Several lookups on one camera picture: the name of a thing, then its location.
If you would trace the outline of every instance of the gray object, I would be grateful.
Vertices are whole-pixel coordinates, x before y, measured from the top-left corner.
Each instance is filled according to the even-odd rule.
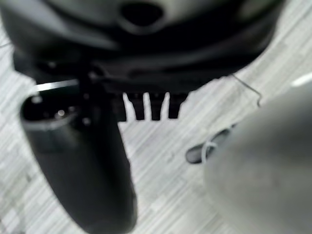
[[[221,214],[244,234],[312,233],[312,84],[242,121],[205,165]]]

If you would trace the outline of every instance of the cable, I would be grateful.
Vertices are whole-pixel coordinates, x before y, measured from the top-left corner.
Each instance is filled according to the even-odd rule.
[[[11,45],[10,42],[8,42],[8,43],[6,43],[6,44],[3,44],[3,45],[0,45],[0,49],[2,49],[2,48],[4,48],[4,47],[7,47],[7,46],[9,46],[9,45]]]
[[[248,88],[249,90],[253,91],[255,94],[257,94],[259,96],[258,100],[257,100],[257,106],[260,108],[261,107],[261,101],[263,99],[263,95],[257,91],[256,89],[254,89],[253,87],[251,87],[249,84],[247,84],[246,82],[242,81],[240,78],[238,78],[236,75],[232,74],[233,78],[236,79],[239,83],[241,83],[243,86],[245,86],[246,88]]]

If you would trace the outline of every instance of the black cable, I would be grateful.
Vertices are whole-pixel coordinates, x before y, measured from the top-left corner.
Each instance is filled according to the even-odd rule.
[[[243,86],[245,86],[246,88],[248,88],[249,90],[253,91],[255,94],[257,94],[259,96],[258,100],[257,100],[257,106],[260,108],[261,107],[261,101],[263,99],[263,95],[257,91],[256,89],[254,89],[253,87],[251,87],[249,84],[247,84],[246,82],[242,81],[240,78],[238,78],[236,75],[232,74],[233,78],[236,79],[239,83],[241,83]]]

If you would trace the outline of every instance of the metal screw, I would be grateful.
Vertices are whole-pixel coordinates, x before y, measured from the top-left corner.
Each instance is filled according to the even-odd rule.
[[[91,120],[89,118],[83,118],[82,119],[82,123],[85,125],[85,126],[90,126],[91,125]]]

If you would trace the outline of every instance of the gray wood-grain floor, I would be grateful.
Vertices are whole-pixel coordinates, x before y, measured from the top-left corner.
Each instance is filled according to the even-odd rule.
[[[270,48],[237,76],[261,91],[266,102],[312,71],[311,36],[312,1],[290,1]],[[0,44],[6,42],[1,31]],[[19,105],[33,83],[13,71],[11,54],[10,46],[0,49],[0,233],[82,233],[55,199],[21,131]],[[223,78],[191,94],[178,121],[136,122],[129,109],[131,120],[120,128],[139,200],[135,234],[235,233],[207,197],[202,167],[188,165],[184,153],[252,112],[256,98]]]

